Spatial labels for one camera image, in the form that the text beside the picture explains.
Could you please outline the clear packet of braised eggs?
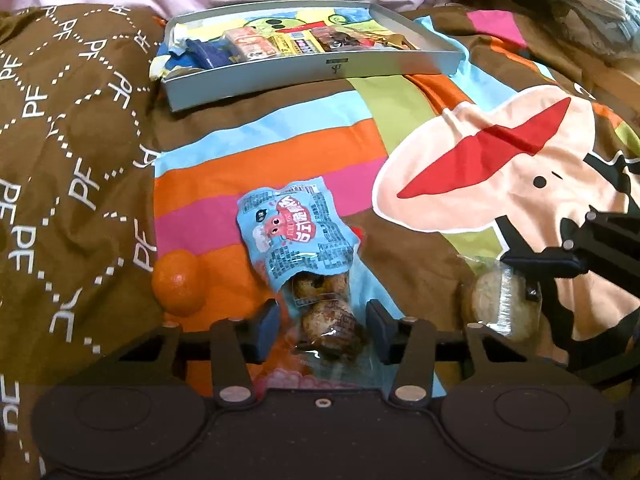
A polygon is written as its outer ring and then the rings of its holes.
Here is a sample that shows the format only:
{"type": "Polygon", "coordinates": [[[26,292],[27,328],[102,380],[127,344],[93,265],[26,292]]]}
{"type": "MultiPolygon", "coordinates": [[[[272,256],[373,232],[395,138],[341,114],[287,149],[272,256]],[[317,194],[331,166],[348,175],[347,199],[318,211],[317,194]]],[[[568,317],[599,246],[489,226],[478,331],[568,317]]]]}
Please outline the clear packet of braised eggs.
{"type": "Polygon", "coordinates": [[[366,327],[366,305],[378,300],[394,320],[404,314],[360,259],[343,274],[298,274],[282,292],[288,320],[255,377],[259,394],[268,389],[390,391],[397,367],[378,359],[366,327]]]}

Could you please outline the clear round cake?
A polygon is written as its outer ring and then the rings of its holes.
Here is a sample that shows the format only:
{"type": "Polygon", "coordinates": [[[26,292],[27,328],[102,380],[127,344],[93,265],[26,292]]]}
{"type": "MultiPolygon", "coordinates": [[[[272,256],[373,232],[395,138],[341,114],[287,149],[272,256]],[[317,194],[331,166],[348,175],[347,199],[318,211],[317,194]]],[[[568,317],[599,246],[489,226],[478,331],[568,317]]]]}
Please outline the clear round cake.
{"type": "Polygon", "coordinates": [[[473,271],[472,278],[459,285],[462,322],[482,324],[517,344],[533,342],[541,317],[538,282],[498,259],[462,259],[473,271]]]}

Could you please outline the blue sausage snack packet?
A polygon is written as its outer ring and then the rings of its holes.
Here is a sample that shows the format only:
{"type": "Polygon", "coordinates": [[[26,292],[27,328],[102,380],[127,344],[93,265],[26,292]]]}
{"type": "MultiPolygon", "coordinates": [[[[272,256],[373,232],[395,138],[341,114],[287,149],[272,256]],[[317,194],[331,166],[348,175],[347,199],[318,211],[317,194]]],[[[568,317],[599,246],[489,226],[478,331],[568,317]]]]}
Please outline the blue sausage snack packet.
{"type": "Polygon", "coordinates": [[[246,193],[236,223],[250,263],[273,292],[299,273],[349,271],[359,245],[322,177],[246,193]]]}

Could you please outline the white navy sachet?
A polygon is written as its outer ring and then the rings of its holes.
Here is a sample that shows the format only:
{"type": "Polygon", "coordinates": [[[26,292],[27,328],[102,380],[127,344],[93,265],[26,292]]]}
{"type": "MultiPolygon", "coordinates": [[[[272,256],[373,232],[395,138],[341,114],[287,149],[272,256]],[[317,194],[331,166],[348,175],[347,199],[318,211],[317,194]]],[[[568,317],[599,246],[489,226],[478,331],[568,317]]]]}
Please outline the white navy sachet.
{"type": "Polygon", "coordinates": [[[229,66],[235,63],[229,47],[220,41],[186,40],[186,52],[188,52],[198,67],[204,70],[212,70],[229,66]]]}

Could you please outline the gold foil snack packet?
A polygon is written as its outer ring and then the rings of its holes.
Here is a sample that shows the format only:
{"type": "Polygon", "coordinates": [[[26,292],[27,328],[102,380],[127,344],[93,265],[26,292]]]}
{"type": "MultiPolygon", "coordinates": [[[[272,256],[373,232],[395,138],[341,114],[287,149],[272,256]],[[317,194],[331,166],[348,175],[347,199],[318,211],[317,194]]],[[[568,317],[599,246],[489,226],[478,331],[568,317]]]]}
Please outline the gold foil snack packet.
{"type": "Polygon", "coordinates": [[[392,49],[401,51],[414,51],[416,46],[412,44],[404,35],[398,32],[364,32],[363,36],[377,49],[392,49]]]}

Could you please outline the orange white rice cracker pack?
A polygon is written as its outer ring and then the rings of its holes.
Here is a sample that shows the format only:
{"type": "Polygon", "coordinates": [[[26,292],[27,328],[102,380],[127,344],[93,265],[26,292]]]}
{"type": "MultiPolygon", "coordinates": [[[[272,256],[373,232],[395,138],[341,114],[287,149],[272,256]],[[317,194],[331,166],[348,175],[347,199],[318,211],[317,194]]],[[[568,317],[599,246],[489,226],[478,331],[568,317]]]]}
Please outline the orange white rice cracker pack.
{"type": "Polygon", "coordinates": [[[259,61],[279,55],[273,44],[251,27],[226,30],[224,39],[228,41],[232,54],[240,61],[259,61]]]}

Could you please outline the yellow snack packet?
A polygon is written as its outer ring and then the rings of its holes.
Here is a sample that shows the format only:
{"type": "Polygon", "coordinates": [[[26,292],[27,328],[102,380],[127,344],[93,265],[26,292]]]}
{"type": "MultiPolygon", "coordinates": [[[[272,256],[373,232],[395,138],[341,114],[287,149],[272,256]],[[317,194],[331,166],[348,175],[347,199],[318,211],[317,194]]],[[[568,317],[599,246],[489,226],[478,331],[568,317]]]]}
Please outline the yellow snack packet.
{"type": "Polygon", "coordinates": [[[268,40],[281,56],[324,53],[322,45],[308,30],[302,32],[275,32],[268,40]]]}

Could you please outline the dark dried fruit packet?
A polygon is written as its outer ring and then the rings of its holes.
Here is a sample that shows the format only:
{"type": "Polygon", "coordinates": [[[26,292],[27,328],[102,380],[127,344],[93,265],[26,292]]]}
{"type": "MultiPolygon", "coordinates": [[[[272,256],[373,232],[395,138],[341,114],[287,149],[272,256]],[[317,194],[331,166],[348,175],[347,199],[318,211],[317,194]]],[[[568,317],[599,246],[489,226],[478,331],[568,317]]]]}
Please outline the dark dried fruit packet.
{"type": "Polygon", "coordinates": [[[326,52],[361,51],[375,46],[374,41],[356,32],[345,32],[336,27],[315,27],[310,33],[326,52]]]}

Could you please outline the orange tangerine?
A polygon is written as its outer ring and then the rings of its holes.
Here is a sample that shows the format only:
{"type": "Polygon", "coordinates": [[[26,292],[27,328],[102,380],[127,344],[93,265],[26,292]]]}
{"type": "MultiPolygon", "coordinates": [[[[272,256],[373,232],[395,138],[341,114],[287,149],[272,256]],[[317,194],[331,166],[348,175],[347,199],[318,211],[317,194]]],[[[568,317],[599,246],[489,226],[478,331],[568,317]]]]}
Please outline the orange tangerine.
{"type": "Polygon", "coordinates": [[[194,315],[206,304],[206,273],[200,260],[185,249],[162,255],[152,272],[152,292],[165,312],[179,318],[194,315]]]}

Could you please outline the colourful cartoon bed sheet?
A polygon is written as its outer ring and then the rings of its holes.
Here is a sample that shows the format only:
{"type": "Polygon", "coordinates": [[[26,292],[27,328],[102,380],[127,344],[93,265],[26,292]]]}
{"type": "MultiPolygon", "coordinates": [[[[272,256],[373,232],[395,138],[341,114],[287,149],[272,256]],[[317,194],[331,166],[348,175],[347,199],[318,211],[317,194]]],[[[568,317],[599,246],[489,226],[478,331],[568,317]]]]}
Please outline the colourful cartoon bed sheet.
{"type": "Polygon", "coordinates": [[[165,316],[188,332],[246,318],[270,294],[236,222],[258,188],[321,178],[361,236],[355,310],[455,330],[462,292],[494,284],[518,242],[567,240],[589,211],[639,209],[639,131],[582,88],[584,73],[521,15],[433,10],[420,24],[462,52],[451,76],[301,84],[157,119],[160,260],[200,284],[165,316]]]}

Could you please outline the brown PF patterned quilt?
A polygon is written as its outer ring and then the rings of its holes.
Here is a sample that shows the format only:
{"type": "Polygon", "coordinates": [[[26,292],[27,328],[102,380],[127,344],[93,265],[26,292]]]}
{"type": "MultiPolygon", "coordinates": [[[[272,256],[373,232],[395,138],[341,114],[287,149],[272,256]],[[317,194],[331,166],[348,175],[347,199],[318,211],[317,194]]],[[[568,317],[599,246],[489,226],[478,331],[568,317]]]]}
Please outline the brown PF patterned quilt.
{"type": "Polygon", "coordinates": [[[1,474],[47,470],[44,388],[160,322],[148,69],[162,38],[134,6],[1,18],[1,474]]]}

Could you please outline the grey tray with cartoon liner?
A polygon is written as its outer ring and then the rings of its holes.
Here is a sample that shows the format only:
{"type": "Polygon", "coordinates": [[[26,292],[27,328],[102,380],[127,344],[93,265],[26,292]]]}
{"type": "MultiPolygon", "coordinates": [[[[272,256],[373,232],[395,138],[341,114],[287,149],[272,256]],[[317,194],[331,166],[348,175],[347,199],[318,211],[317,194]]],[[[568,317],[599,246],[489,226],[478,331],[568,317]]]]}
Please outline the grey tray with cartoon liner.
{"type": "Polygon", "coordinates": [[[375,3],[348,0],[278,0],[232,4],[171,18],[150,66],[164,86],[172,110],[187,110],[234,96],[306,82],[415,74],[453,74],[463,54],[447,40],[375,3]],[[186,52],[186,40],[220,41],[224,32],[251,27],[268,39],[275,32],[315,27],[345,32],[398,32],[414,51],[377,49],[326,52],[244,62],[204,70],[186,52]]]}

